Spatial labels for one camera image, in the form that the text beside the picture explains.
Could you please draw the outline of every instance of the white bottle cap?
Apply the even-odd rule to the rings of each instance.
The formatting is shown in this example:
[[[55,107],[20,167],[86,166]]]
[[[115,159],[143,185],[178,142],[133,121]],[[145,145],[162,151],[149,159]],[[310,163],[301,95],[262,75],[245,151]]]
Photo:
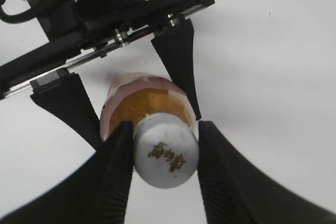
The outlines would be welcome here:
[[[198,142],[180,118],[167,113],[145,117],[134,131],[135,169],[148,184],[173,188],[198,165]]]

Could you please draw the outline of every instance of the glass bottle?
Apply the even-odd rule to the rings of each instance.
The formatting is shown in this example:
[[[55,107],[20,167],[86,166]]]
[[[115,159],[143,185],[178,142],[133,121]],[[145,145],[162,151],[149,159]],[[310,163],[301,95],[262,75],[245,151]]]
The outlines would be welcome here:
[[[135,169],[146,182],[171,188],[193,175],[198,164],[195,114],[178,86],[146,73],[120,77],[101,113],[102,139],[123,121],[134,124]]]

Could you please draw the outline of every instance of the white surface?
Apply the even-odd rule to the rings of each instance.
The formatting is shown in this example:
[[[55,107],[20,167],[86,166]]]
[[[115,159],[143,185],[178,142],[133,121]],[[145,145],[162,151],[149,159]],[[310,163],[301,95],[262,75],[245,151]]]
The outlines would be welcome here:
[[[25,9],[8,0],[6,10]],[[203,119],[268,175],[336,211],[334,0],[216,0],[192,17]],[[0,63],[43,44],[36,21],[0,23]],[[113,77],[166,75],[151,37],[78,69],[99,113]],[[70,128],[29,99],[0,102],[0,215],[32,200],[92,154]],[[177,189],[135,175],[126,223],[205,223],[196,177]]]

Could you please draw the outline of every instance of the bottle cap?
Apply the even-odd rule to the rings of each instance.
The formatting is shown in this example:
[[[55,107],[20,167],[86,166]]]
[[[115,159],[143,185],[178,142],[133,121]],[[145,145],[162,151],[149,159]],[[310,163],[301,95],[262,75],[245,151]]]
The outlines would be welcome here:
[[[173,188],[186,182],[197,168],[198,155],[193,132],[177,116],[155,113],[135,127],[135,169],[154,187]]]

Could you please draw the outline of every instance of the amber liquid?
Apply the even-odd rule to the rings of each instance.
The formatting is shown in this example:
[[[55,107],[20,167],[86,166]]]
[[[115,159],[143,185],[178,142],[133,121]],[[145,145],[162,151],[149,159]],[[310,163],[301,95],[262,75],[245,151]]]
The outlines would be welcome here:
[[[137,125],[143,118],[154,113],[176,115],[190,128],[192,117],[184,102],[169,94],[168,90],[142,89],[126,98],[117,106],[110,121],[110,133],[123,121]]]

